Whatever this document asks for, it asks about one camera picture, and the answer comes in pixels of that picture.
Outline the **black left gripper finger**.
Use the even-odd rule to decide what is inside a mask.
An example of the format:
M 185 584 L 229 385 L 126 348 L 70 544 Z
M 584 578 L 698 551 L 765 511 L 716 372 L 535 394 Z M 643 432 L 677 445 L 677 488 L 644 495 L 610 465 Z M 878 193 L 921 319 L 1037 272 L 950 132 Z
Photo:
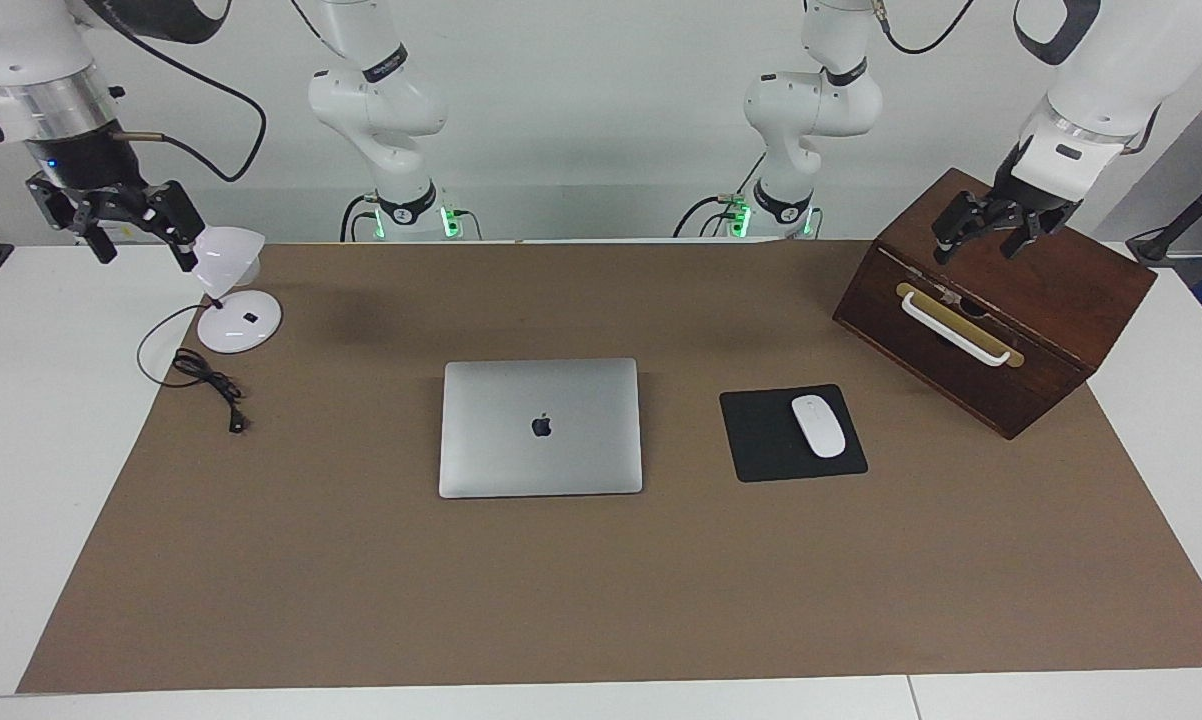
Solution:
M 962 191 L 950 200 L 933 222 L 936 240 L 933 256 L 936 263 L 948 264 L 959 246 L 998 231 L 1000 214 L 1002 200 L 990 196 L 976 197 L 970 191 Z
M 1069 208 L 1048 212 L 1027 212 L 1020 224 L 1000 243 L 1002 258 L 1016 258 L 1040 237 L 1055 233 L 1069 220 Z

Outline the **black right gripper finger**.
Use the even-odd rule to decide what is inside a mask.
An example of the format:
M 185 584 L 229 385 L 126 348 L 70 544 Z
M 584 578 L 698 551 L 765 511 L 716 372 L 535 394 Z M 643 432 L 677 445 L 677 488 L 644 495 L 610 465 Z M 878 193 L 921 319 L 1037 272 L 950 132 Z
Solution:
M 109 264 L 117 258 L 117 246 L 99 224 L 101 224 L 99 206 L 95 206 L 93 196 L 83 195 L 77 201 L 75 215 L 72 215 L 72 232 L 85 242 L 99 263 Z
M 182 272 L 194 272 L 198 264 L 195 243 L 206 231 L 206 224 L 185 188 L 175 179 L 153 184 L 141 191 L 141 200 L 144 202 L 141 228 L 169 246 Z

